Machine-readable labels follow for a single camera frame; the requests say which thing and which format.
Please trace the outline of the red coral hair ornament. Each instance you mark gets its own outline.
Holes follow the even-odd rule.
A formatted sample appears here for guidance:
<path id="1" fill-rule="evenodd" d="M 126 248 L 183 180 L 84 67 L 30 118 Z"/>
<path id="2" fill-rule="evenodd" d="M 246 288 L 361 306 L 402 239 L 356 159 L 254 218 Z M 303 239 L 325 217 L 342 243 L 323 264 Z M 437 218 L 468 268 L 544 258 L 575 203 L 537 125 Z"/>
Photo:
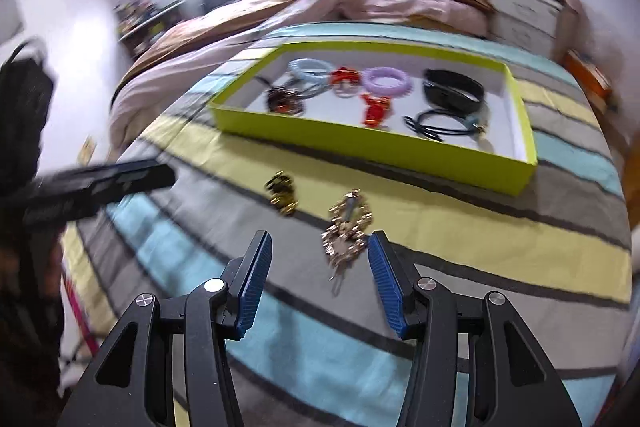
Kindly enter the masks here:
<path id="1" fill-rule="evenodd" d="M 360 95 L 361 100 L 366 104 L 366 110 L 362 124 L 364 127 L 376 129 L 384 124 L 385 119 L 390 116 L 392 103 L 388 96 L 374 96 L 367 93 Z"/>

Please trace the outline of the black smart band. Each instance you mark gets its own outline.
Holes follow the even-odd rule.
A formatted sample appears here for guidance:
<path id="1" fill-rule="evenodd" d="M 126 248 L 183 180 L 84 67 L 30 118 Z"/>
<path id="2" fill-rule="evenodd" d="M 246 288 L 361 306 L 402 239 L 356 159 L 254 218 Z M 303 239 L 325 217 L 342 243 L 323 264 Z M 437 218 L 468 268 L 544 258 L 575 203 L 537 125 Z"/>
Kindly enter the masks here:
<path id="1" fill-rule="evenodd" d="M 477 113 L 485 101 L 485 89 L 479 82 L 447 69 L 425 69 L 423 92 L 432 105 L 458 115 Z"/>

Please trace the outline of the striped bed sheet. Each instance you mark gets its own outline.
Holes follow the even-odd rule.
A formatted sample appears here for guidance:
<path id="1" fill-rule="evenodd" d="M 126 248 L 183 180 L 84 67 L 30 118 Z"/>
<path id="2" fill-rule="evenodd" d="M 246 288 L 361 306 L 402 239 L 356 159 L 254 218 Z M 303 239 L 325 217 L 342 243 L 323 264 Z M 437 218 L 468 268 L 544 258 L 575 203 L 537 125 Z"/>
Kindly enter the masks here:
<path id="1" fill-rule="evenodd" d="M 620 178 L 577 81 L 390 25 L 273 31 L 69 225 L 103 340 L 65 426 L 590 426 L 629 334 Z"/>

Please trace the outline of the pink brown duvet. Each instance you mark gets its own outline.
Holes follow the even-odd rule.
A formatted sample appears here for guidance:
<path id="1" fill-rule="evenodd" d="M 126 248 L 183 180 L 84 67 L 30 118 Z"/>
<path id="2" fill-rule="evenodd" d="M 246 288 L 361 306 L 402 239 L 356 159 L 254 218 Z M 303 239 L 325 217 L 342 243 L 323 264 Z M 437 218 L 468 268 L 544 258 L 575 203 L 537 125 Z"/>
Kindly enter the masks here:
<path id="1" fill-rule="evenodd" d="M 110 109 L 110 151 L 119 156 L 198 80 L 277 29 L 329 20 L 418 24 L 484 37 L 489 0 L 238 0 L 165 32 L 130 67 Z"/>

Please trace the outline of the black gold hair clip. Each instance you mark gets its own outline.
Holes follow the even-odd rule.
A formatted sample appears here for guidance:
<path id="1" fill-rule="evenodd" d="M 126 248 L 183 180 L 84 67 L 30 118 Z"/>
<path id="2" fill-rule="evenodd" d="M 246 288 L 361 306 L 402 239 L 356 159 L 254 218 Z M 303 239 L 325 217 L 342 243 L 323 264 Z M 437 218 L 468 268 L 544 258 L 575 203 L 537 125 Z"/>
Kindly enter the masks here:
<path id="1" fill-rule="evenodd" d="M 270 194 L 270 205 L 283 216 L 294 215 L 297 208 L 295 184 L 292 176 L 278 171 L 265 184 L 265 190 Z"/>

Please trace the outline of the rose gold hair clip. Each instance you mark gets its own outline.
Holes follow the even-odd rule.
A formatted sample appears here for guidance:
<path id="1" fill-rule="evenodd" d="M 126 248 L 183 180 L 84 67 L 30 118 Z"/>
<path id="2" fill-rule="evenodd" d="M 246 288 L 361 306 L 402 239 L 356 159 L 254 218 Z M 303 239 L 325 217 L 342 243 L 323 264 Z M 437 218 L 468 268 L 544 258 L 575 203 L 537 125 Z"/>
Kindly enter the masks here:
<path id="1" fill-rule="evenodd" d="M 321 234 L 331 275 L 331 294 L 340 295 L 346 271 L 367 249 L 373 215 L 359 188 L 353 188 L 329 210 L 330 224 Z"/>

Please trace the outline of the side desk with clutter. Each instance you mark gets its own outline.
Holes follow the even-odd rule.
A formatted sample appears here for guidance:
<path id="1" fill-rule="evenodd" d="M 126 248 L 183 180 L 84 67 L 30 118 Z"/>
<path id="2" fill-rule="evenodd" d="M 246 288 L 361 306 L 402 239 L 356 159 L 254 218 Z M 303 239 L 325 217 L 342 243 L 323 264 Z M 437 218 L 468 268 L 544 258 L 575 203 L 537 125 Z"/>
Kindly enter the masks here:
<path id="1" fill-rule="evenodd" d="M 151 2 L 119 5 L 118 43 L 131 60 L 137 60 L 169 29 L 183 21 L 183 0 L 175 0 L 160 8 Z"/>

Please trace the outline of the red round hair ornament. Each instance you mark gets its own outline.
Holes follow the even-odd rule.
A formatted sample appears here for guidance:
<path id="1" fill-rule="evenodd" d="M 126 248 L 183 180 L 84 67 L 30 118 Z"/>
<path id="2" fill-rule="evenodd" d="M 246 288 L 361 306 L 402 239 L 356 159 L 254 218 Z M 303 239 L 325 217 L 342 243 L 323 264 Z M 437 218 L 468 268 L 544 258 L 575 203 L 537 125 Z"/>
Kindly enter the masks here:
<path id="1" fill-rule="evenodd" d="M 361 74 L 357 69 L 340 67 L 331 72 L 329 84 L 339 98 L 351 98 L 359 93 Z"/>

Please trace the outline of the green cardboard box lid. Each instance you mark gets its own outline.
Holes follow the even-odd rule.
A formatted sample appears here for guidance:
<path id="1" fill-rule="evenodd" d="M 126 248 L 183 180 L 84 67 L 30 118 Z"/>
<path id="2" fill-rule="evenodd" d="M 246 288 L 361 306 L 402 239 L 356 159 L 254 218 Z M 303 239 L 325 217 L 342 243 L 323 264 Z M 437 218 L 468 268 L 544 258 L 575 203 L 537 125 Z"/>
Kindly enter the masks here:
<path id="1" fill-rule="evenodd" d="M 538 165 L 510 68 L 436 46 L 282 44 L 209 106 L 223 132 L 506 195 L 520 194 Z"/>

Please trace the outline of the cardboard box with books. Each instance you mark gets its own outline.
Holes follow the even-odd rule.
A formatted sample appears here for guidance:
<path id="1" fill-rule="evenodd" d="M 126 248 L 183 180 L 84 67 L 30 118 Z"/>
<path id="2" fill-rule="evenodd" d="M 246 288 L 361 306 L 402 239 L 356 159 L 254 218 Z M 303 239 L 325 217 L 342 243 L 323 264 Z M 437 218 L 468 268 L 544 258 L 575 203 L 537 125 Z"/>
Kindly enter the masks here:
<path id="1" fill-rule="evenodd" d="M 612 84 L 596 65 L 575 50 L 565 53 L 562 65 L 576 79 L 590 104 L 600 113 L 605 114 L 614 105 Z"/>

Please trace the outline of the white bedside drawer cabinet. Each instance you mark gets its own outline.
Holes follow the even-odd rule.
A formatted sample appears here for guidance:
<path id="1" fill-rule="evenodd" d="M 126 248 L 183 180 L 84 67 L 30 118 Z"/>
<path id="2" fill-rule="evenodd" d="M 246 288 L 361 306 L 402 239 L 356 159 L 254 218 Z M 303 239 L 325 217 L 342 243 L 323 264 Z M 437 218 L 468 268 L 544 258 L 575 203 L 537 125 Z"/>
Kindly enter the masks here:
<path id="1" fill-rule="evenodd" d="M 495 14 L 489 37 L 529 53 L 561 62 L 572 46 L 580 9 L 564 0 L 489 0 Z"/>

